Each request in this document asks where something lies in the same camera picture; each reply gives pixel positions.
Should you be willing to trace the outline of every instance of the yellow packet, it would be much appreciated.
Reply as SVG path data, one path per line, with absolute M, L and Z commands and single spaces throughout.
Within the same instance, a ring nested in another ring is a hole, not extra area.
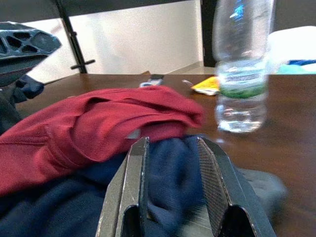
M 216 77 L 210 77 L 199 84 L 191 87 L 197 93 L 205 95 L 216 95 L 219 92 L 218 81 Z

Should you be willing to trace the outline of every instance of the floor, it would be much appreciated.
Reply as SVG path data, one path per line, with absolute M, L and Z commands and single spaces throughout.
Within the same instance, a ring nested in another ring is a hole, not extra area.
M 214 68 L 204 67 L 203 62 L 197 62 L 168 74 L 214 74 Z

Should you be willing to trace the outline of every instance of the brown table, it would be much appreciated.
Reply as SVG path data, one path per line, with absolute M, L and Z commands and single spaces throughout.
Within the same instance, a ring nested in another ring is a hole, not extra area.
M 206 75 L 167 75 L 164 84 L 204 106 L 206 123 L 190 133 L 206 133 L 239 167 L 270 172 L 289 189 L 285 210 L 274 223 L 279 237 L 316 236 L 316 75 L 271 76 L 268 119 L 258 131 L 237 135 L 218 131 L 215 97 L 191 94 L 181 80 L 197 83 Z M 48 84 L 45 91 L 17 105 L 28 115 L 59 100 L 113 87 L 138 87 L 147 75 L 74 75 Z

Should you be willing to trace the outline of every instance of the water bottle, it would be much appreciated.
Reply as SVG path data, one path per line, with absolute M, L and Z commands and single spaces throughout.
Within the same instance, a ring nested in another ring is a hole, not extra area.
M 219 129 L 244 133 L 266 119 L 266 52 L 270 0 L 219 0 L 214 57 L 220 85 L 215 117 Z

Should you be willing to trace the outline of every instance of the red cloth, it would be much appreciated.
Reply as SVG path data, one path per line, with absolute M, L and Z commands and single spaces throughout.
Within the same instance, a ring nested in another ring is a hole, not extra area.
M 128 151 L 136 129 L 152 142 L 199 127 L 202 108 L 165 86 L 104 89 L 53 104 L 0 136 L 0 196 Z

